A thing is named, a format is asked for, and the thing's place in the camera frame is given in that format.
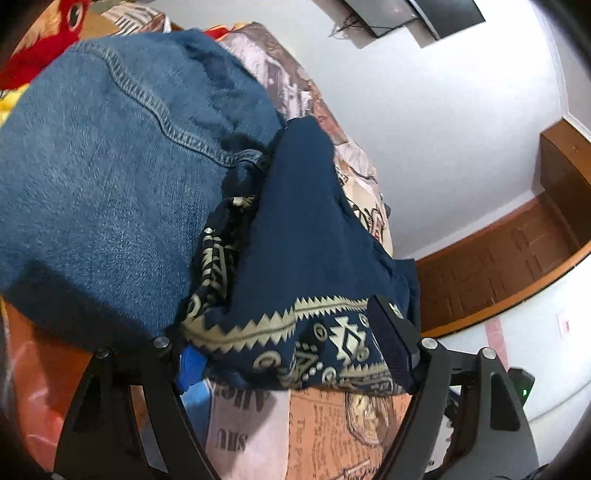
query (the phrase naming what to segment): metal screw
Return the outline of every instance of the metal screw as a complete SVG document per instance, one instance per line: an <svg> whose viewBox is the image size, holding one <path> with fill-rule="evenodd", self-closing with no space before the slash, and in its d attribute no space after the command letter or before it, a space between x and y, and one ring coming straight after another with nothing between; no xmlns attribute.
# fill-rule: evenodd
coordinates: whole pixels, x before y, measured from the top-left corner
<svg viewBox="0 0 591 480"><path fill-rule="evenodd" d="M168 345L170 345L170 340L168 340L168 337L158 337L154 339L154 346L156 348L166 348Z"/></svg>
<svg viewBox="0 0 591 480"><path fill-rule="evenodd" d="M483 348L482 355L489 360L494 360L496 358L496 352L490 347Z"/></svg>
<svg viewBox="0 0 591 480"><path fill-rule="evenodd" d="M109 349L106 347L99 348L95 355L97 358L107 358L109 356Z"/></svg>
<svg viewBox="0 0 591 480"><path fill-rule="evenodd" d="M425 348L428 348L429 350L435 350L437 348L437 341L426 337L421 340L421 345L423 345Z"/></svg>

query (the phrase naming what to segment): wall-mounted tv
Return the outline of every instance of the wall-mounted tv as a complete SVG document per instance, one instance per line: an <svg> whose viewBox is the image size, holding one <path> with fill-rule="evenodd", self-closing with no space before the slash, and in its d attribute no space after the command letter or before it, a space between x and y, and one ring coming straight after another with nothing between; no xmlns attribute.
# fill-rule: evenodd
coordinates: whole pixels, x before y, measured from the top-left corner
<svg viewBox="0 0 591 480"><path fill-rule="evenodd" d="M374 36L421 17L437 40L485 21L473 0L344 0Z"/></svg>

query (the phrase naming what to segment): wooden cabinet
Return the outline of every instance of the wooden cabinet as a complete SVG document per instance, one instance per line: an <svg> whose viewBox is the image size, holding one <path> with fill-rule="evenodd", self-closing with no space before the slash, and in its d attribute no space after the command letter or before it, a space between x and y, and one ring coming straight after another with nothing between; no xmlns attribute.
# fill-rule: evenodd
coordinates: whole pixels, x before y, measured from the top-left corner
<svg viewBox="0 0 591 480"><path fill-rule="evenodd" d="M591 250L591 144L566 121L540 142L543 194L417 262L424 334L446 335L516 305Z"/></svg>
<svg viewBox="0 0 591 480"><path fill-rule="evenodd" d="M591 240L591 144L565 120L542 133L541 183L579 247Z"/></svg>

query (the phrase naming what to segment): yellow fabric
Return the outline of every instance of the yellow fabric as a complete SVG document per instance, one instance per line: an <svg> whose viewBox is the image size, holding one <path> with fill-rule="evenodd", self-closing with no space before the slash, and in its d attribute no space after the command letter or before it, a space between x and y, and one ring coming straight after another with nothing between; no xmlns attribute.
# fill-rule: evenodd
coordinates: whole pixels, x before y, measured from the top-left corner
<svg viewBox="0 0 591 480"><path fill-rule="evenodd" d="M27 91L29 88L29 84L26 83L22 87L17 88L16 90L9 90L9 92L0 99L0 127L4 125L4 122L10 115L10 112L17 104L22 94Z"/></svg>

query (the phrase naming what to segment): orange plastic bag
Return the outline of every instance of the orange plastic bag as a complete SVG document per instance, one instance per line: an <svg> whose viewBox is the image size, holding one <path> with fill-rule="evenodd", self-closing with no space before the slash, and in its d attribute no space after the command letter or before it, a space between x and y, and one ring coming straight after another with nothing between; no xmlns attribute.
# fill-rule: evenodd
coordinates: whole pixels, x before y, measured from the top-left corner
<svg viewBox="0 0 591 480"><path fill-rule="evenodd" d="M20 435L33 458L53 470L70 403L92 354L40 331L0 298Z"/></svg>

